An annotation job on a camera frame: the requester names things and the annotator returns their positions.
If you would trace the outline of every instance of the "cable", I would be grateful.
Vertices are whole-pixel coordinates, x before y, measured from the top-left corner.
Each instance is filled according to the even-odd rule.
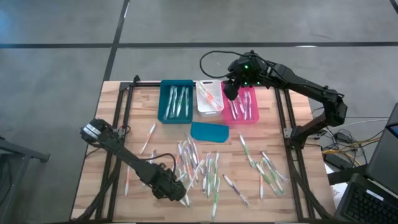
[[[314,89],[316,89],[316,90],[318,90],[318,91],[324,91],[324,92],[326,92],[326,93],[338,95],[338,96],[344,98],[344,94],[341,94],[341,93],[333,93],[333,92],[330,92],[330,91],[327,91],[327,90],[324,90],[324,89],[319,89],[319,88],[317,88],[317,87],[310,86],[310,85],[307,85],[307,84],[304,84],[304,83],[293,83],[293,82],[287,81],[287,80],[275,69],[275,67],[274,67],[273,65],[271,65],[272,63],[275,64],[274,62],[268,61],[268,60],[266,60],[266,59],[264,59],[264,58],[262,58],[262,57],[260,57],[260,56],[258,56],[258,55],[255,55],[255,54],[243,55],[243,54],[239,54],[239,53],[237,53],[237,52],[225,51],[225,50],[212,50],[212,51],[209,51],[209,52],[205,53],[205,54],[199,59],[199,67],[200,67],[201,72],[203,72],[206,76],[208,76],[208,77],[210,77],[210,78],[224,78],[224,77],[227,77],[228,75],[232,75],[232,74],[233,74],[233,72],[230,72],[230,73],[228,73],[228,74],[226,74],[226,75],[222,75],[222,76],[219,76],[219,77],[215,77],[215,76],[213,76],[213,75],[209,75],[208,73],[206,73],[206,72],[204,71],[204,69],[203,69],[203,67],[202,67],[202,64],[201,64],[201,61],[202,61],[207,55],[213,54],[213,53],[235,54],[235,55],[238,55],[238,56],[241,56],[241,57],[256,57],[256,58],[262,60],[262,61],[263,61],[268,67],[270,67],[281,79],[283,79],[283,80],[284,80],[285,82],[287,82],[287,83],[291,83],[291,84],[294,84],[294,85],[300,85],[300,86],[305,86],[305,87],[314,88]]]
[[[378,141],[374,141],[374,142],[367,143],[367,144],[363,145],[362,147],[368,146],[368,145],[373,144],[373,143],[376,143],[376,142],[378,142]]]
[[[376,121],[386,121],[386,120],[388,120],[388,118],[386,118],[386,119],[374,119],[374,120],[368,120],[368,121],[358,121],[358,122],[354,122],[354,123],[350,123],[350,124],[343,124],[343,125],[331,128],[330,130],[333,130],[333,129],[336,129],[336,128],[347,127],[349,125],[354,125],[354,124],[362,124],[362,123],[376,122]]]
[[[358,142],[358,141],[353,137],[353,135],[351,134],[351,131],[348,131],[347,129],[339,129],[339,130],[338,130],[338,133],[347,134],[347,135],[349,136],[349,138],[350,138],[350,143]],[[358,146],[359,146],[359,148],[361,148],[361,151],[362,151],[362,155],[360,155],[360,156],[363,156],[363,157],[365,158],[365,164],[368,164],[368,158],[367,158],[366,155],[365,155],[365,151],[364,151],[362,145],[359,144]]]
[[[96,151],[98,151],[98,150],[100,150],[100,149],[102,149],[102,148],[101,148],[101,147],[98,147],[98,148],[94,149],[93,151],[89,152],[89,153],[85,156],[85,159],[86,159],[90,154],[92,154],[92,153],[94,153],[94,152],[96,152]]]
[[[224,77],[227,77],[228,75],[231,74],[231,73],[228,73],[228,74],[226,74],[226,75],[222,75],[222,76],[219,76],[219,77],[215,77],[215,76],[213,76],[213,75],[209,75],[208,73],[206,73],[206,72],[204,71],[204,69],[203,69],[203,67],[202,67],[202,65],[201,65],[201,61],[202,61],[207,55],[212,54],[212,53],[236,54],[236,55],[242,56],[242,55],[239,54],[239,53],[236,53],[236,52],[228,52],[228,51],[224,51],[224,50],[212,50],[212,51],[209,51],[209,52],[205,53],[205,54],[199,59],[199,67],[200,67],[201,72],[203,72],[203,74],[207,75],[207,76],[210,77],[210,78],[224,78]]]
[[[352,144],[349,144],[349,145],[345,146],[344,148],[340,149],[339,151],[342,151],[343,149],[346,149],[346,148],[348,148],[348,147],[355,146],[355,145],[357,145],[357,144],[367,143],[367,142],[374,142],[374,141],[378,141],[378,140],[380,140],[380,138],[376,138],[376,139],[372,139],[372,140],[365,140],[365,141],[355,142],[355,143],[352,143]]]
[[[314,112],[316,112],[317,110],[320,110],[320,109],[323,109],[323,106],[321,106],[321,107],[319,107],[319,108],[317,108],[317,109],[312,110],[312,111],[311,111],[311,114],[313,114]]]
[[[375,138],[376,136],[378,136],[380,133],[382,133],[384,131],[384,129],[383,130],[381,130],[380,132],[378,132],[377,134],[375,134],[373,137],[370,137],[369,139],[372,139],[372,138]]]
[[[306,145],[309,145],[309,146],[319,146],[319,147],[322,147],[321,145],[319,145],[319,144],[310,144],[310,143],[305,143]]]
[[[343,152],[343,151],[341,151],[341,152],[339,152],[339,153],[342,153],[343,155],[346,155],[346,156],[352,158],[359,166],[361,165],[361,163],[358,162],[352,155],[347,154],[346,152]]]

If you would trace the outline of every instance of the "wooden tabletop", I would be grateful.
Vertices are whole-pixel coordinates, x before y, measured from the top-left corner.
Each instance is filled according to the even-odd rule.
[[[96,113],[97,118],[102,118],[112,123],[118,89],[119,82],[104,82]],[[312,119],[312,114],[308,98],[292,91],[290,95],[297,125],[309,122]],[[285,194],[277,197],[264,182],[265,196],[261,200],[259,197],[259,173],[249,165],[243,147],[239,142],[238,134],[241,133],[248,145],[249,153],[255,161],[261,160],[262,156],[259,150],[262,150],[269,155],[278,170],[289,177],[274,90],[256,87],[256,97],[260,112],[260,119],[256,124],[230,126],[229,138],[223,144],[196,141],[201,158],[204,158],[208,152],[213,153],[213,155],[216,152],[220,153],[218,175],[226,174],[251,204],[250,208],[247,208],[241,198],[221,178],[217,215],[214,222],[297,221],[291,183],[285,183]],[[126,96],[124,96],[122,103],[122,116],[119,124],[122,123],[123,119],[125,99]],[[157,119],[158,104],[159,87],[134,88],[129,117],[131,132],[126,137],[125,147],[139,157],[149,157],[153,149],[156,149],[158,154],[170,152],[177,155],[177,142],[184,141],[185,132],[190,132],[190,124],[162,124]],[[286,107],[284,111],[285,117],[288,118]],[[223,124],[222,116],[199,117],[196,109],[196,100],[194,100],[193,112],[194,121]],[[157,127],[145,153],[140,156],[139,151],[143,147],[147,133],[154,123],[157,124]],[[307,142],[317,143],[314,140],[308,140]],[[85,160],[72,218],[78,217],[99,191],[105,155],[106,152],[101,149]],[[333,196],[319,147],[306,146],[303,150],[303,157],[312,192],[326,210],[330,214],[334,214]],[[172,167],[172,160],[169,157],[159,158],[155,162],[164,162],[168,167]],[[201,191],[201,174],[200,184],[197,184],[188,193],[192,206],[185,208],[179,202],[171,202],[166,198],[157,200],[152,195],[150,188],[142,186],[142,182],[137,178],[135,172],[131,172],[129,194],[125,197],[126,171],[127,166],[123,163],[114,211],[114,222],[211,221],[214,195],[208,200]],[[301,191],[300,198],[305,217],[307,217],[305,199]],[[105,202],[104,211],[106,211],[107,207],[108,200]]]

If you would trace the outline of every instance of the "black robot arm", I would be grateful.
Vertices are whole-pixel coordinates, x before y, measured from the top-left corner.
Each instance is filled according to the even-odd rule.
[[[292,129],[289,144],[294,149],[302,149],[309,135],[327,126],[338,126],[344,123],[347,106],[343,102],[344,95],[336,90],[331,90],[328,86],[320,86],[300,78],[285,65],[267,61],[254,53],[253,50],[244,54],[215,50],[208,52],[204,56],[211,53],[227,53],[240,56],[228,67],[229,73],[222,76],[229,79],[224,88],[224,93],[230,100],[234,100],[237,97],[239,87],[262,85],[267,88],[293,90],[323,104],[324,112],[320,116],[304,126],[296,126]],[[200,68],[205,75],[212,77],[203,71],[201,66],[203,57],[200,60]]]
[[[152,189],[156,198],[168,198],[171,201],[181,200],[185,196],[186,190],[181,181],[175,181],[174,172],[165,169],[165,164],[150,164],[148,160],[140,159],[126,149],[118,133],[112,126],[102,119],[93,119],[80,131],[81,138],[88,144],[98,146],[120,158],[136,171],[140,180]]]

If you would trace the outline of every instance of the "concrete floor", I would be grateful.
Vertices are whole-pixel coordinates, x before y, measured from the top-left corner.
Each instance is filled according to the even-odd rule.
[[[0,1],[0,44],[110,44],[123,2]],[[388,0],[131,0],[120,38],[120,43],[385,41],[398,41],[398,14]],[[344,93],[346,124],[388,118],[398,101],[398,47],[280,46],[224,50],[254,49],[301,77]],[[205,79],[198,61],[209,50],[118,49],[110,80],[132,80],[134,75],[142,80]],[[14,223],[68,220],[86,149],[79,127],[95,113],[110,51],[0,49],[0,136],[51,154],[47,164],[32,161],[29,166]],[[204,63],[209,73],[224,74],[233,59],[217,55]],[[311,101],[311,106],[320,104]],[[359,140],[385,123],[344,128]],[[366,149],[368,159],[373,149]]]

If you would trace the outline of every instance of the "pen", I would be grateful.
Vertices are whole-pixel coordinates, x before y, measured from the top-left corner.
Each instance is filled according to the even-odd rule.
[[[263,151],[261,151],[261,154],[262,154],[262,156],[268,161],[269,165],[271,165],[271,167],[272,167],[273,170],[276,172],[276,174],[278,174],[278,176],[279,176],[284,182],[289,181],[289,179],[288,179],[285,175],[280,174],[280,172],[276,169],[276,166],[272,163],[272,161],[267,157],[267,155],[266,155]]]
[[[187,192],[186,192],[186,194],[188,193],[189,189],[191,188],[191,186],[192,186],[192,184],[193,184],[193,181],[195,180],[195,177],[198,176],[199,167],[201,167],[201,166],[203,165],[204,162],[205,162],[205,161],[203,161],[203,160],[200,161],[198,167],[195,169],[195,171],[194,171],[194,173],[193,173],[193,178],[192,178],[191,182],[189,183],[189,185],[188,185],[188,187],[187,187]]]
[[[192,180],[192,174],[191,174],[190,166],[189,166],[189,164],[188,164],[188,160],[189,160],[189,159],[188,159],[188,156],[187,156],[187,152],[184,151],[183,153],[184,153],[184,159],[185,159],[185,161],[186,161],[185,167],[187,168],[189,180],[191,181],[191,180]]]
[[[175,103],[177,102],[177,87],[173,86],[173,102],[172,102],[172,111],[170,114],[170,118],[174,118],[175,116]]]
[[[231,186],[232,189],[234,189],[234,191],[241,197],[241,199],[243,200],[245,205],[247,207],[250,207],[249,202],[244,198],[243,194],[235,187],[235,185],[230,181],[230,179],[225,174],[223,174],[223,177],[224,177],[225,181],[228,183],[228,185]]]
[[[243,96],[243,107],[244,107],[244,113],[243,113],[243,118],[248,119],[248,93],[245,91],[244,96]]]
[[[233,106],[233,108],[234,108],[234,111],[235,111],[236,117],[238,117],[238,116],[239,116],[239,113],[238,113],[238,109],[236,108],[236,103],[235,103],[235,101],[234,101],[234,100],[232,101],[232,106]]]
[[[244,153],[248,156],[251,167],[256,168],[256,163],[253,161],[253,159],[249,155],[249,149],[246,146],[246,143],[244,142],[243,136],[241,134],[239,135],[239,139],[241,140],[241,144],[243,146]]]
[[[218,192],[220,191],[220,182],[221,179],[217,179],[217,190],[216,190],[216,196],[214,197],[214,204],[213,204],[213,212],[211,213],[211,219],[216,218],[216,210],[217,210],[217,203],[218,203]]]
[[[262,176],[260,174],[260,198],[262,199],[264,197],[264,188],[262,186]]]
[[[283,193],[284,189],[282,188],[281,184],[279,183],[278,177],[275,175],[274,171],[272,170],[271,166],[268,164],[266,158],[262,158],[261,162],[265,162],[267,164],[267,167],[269,169],[269,172],[271,173],[272,178],[274,179],[276,186],[278,186],[279,190]]]
[[[236,115],[235,115],[234,108],[233,108],[231,100],[228,100],[228,104],[229,104],[229,108],[231,109],[232,117],[233,117],[234,120],[236,120]]]
[[[127,197],[129,193],[129,182],[130,182],[130,166],[127,166],[127,176],[126,176],[126,184],[124,186],[124,196]]]
[[[187,137],[187,140],[188,140],[188,143],[189,143],[191,149],[194,150],[194,152],[192,152],[192,154],[195,153],[196,159],[197,159],[197,162],[195,162],[195,163],[198,164],[200,158],[199,158],[199,155],[198,155],[197,145],[195,144],[195,142],[193,141],[193,139],[192,139],[191,135],[189,135],[189,133],[185,133],[185,137]]]
[[[188,92],[188,87],[186,87],[185,91],[185,117],[188,117],[188,109],[189,109],[189,92]]]
[[[211,192],[211,165],[213,164],[213,159],[209,160],[209,166],[207,169],[207,198],[210,197]]]
[[[154,123],[154,125],[151,127],[149,133],[147,134],[147,141],[145,142],[144,147],[142,147],[140,154],[142,154],[144,152],[145,148],[147,147],[149,139],[152,136],[152,133],[155,131],[155,127],[156,127],[156,123]]]
[[[180,117],[182,98],[184,97],[184,93],[185,93],[185,87],[183,86],[182,91],[180,93],[180,97],[178,98],[176,117]]]
[[[174,87],[171,86],[170,87],[170,96],[169,96],[169,102],[167,103],[167,107],[166,107],[166,112],[163,115],[163,119],[166,120],[167,117],[169,116],[169,112],[170,112],[170,106],[172,104],[172,99],[173,99],[173,89]]]
[[[260,167],[259,164],[256,164],[257,169],[260,171],[262,174],[262,177],[266,180],[267,184],[269,184],[272,188],[272,190],[275,192],[277,196],[280,196],[280,192],[272,185],[271,181],[269,180],[268,176],[266,176],[266,173],[263,171],[263,169]]]
[[[214,163],[214,178],[213,178],[213,180],[214,180],[214,182],[213,182],[213,188],[215,189],[216,188],[216,179],[217,179],[217,169],[218,169],[218,159],[220,158],[220,154],[217,152],[217,154],[216,154],[216,162]]]
[[[251,95],[250,95],[250,92],[248,91],[247,92],[248,93],[248,98],[249,98],[249,104],[248,104],[248,110],[249,110],[249,119],[252,119],[252,116],[251,116]]]
[[[206,193],[206,186],[207,186],[207,170],[209,169],[209,160],[210,160],[210,153],[206,155],[206,163],[205,163],[205,174],[203,175],[203,184],[201,190]]]
[[[242,113],[244,113],[243,104],[242,104],[241,98],[239,97],[239,94],[238,94],[238,97],[236,97],[236,98],[238,99],[239,107],[240,107]]]

